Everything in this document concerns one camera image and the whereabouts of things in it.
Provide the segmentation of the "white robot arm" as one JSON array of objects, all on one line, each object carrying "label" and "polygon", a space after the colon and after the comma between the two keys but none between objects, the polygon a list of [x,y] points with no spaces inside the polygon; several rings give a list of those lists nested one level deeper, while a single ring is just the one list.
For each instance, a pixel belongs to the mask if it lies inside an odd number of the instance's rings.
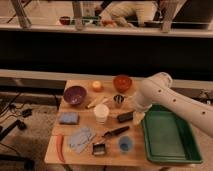
[{"label": "white robot arm", "polygon": [[153,103],[160,104],[213,137],[213,106],[175,92],[172,83],[166,72],[143,78],[132,95],[134,109],[145,114]]}]

